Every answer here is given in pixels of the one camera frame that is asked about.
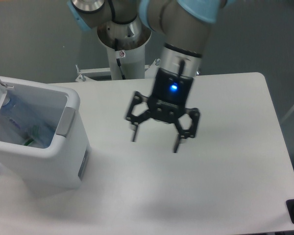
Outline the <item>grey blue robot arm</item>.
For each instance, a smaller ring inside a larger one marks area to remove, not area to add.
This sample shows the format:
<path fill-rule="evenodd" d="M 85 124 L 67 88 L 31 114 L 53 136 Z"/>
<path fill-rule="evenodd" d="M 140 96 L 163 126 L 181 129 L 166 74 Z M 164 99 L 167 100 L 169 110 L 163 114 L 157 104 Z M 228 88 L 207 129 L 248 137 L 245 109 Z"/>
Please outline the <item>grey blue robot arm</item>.
<path fill-rule="evenodd" d="M 174 151 L 194 138 L 200 112 L 186 107 L 187 98 L 218 11 L 229 1 L 70 0 L 67 5 L 82 30 L 97 30 L 114 80 L 144 78 L 145 46 L 153 32 L 165 35 L 151 94 L 135 92 L 125 118 L 134 132 L 150 118 L 175 125 Z"/>

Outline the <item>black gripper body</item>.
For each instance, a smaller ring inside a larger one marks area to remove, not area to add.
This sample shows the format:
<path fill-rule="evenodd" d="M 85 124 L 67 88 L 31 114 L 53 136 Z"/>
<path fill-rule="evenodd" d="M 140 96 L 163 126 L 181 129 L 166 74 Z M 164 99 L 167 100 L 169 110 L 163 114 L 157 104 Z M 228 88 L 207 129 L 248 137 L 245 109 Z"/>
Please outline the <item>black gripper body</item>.
<path fill-rule="evenodd" d="M 193 81 L 192 77 L 179 76 L 160 68 L 147 99 L 150 117 L 165 123 L 174 123 L 184 114 L 193 116 L 195 108 L 186 108 Z"/>

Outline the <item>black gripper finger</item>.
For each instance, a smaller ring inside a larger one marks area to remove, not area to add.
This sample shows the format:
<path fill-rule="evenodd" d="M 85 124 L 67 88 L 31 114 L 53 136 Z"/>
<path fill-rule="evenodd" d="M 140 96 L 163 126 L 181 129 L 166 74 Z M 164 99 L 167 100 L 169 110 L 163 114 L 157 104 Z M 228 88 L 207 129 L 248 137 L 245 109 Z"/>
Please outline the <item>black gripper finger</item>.
<path fill-rule="evenodd" d="M 180 123 L 180 118 L 187 115 L 189 118 L 189 124 L 187 128 L 184 128 Z M 200 120 L 200 111 L 198 108 L 185 108 L 183 115 L 178 117 L 178 115 L 173 115 L 173 124 L 177 130 L 177 137 L 173 147 L 173 153 L 178 152 L 179 145 L 188 138 L 195 138 L 197 133 L 197 128 Z"/>
<path fill-rule="evenodd" d="M 131 138 L 132 142 L 136 141 L 140 124 L 150 118 L 150 110 L 147 105 L 147 101 L 147 96 L 144 96 L 140 92 L 135 91 L 128 110 L 125 114 L 125 119 L 130 122 L 130 127 L 133 130 L 133 135 Z"/>

